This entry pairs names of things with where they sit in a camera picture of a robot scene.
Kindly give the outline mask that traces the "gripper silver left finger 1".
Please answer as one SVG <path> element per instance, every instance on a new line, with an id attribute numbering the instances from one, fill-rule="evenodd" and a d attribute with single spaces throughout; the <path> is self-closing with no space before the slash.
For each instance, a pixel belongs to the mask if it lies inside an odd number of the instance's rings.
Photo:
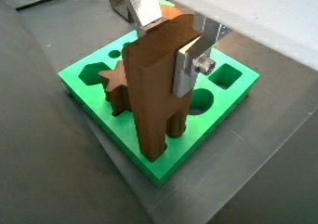
<path id="1" fill-rule="evenodd" d="M 125 0 L 125 2 L 133 15 L 139 37 L 169 20 L 163 17 L 158 0 Z"/>

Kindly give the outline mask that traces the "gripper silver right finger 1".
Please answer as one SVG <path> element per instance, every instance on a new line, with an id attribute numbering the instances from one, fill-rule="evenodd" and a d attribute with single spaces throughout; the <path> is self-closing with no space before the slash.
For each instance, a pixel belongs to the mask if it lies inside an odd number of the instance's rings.
<path id="1" fill-rule="evenodd" d="M 201 36 L 178 51 L 173 93 L 181 98 L 195 86 L 198 74 L 209 75 L 217 62 L 210 58 L 211 47 L 219 41 L 226 27 L 201 13 L 194 16 L 193 28 Z"/>

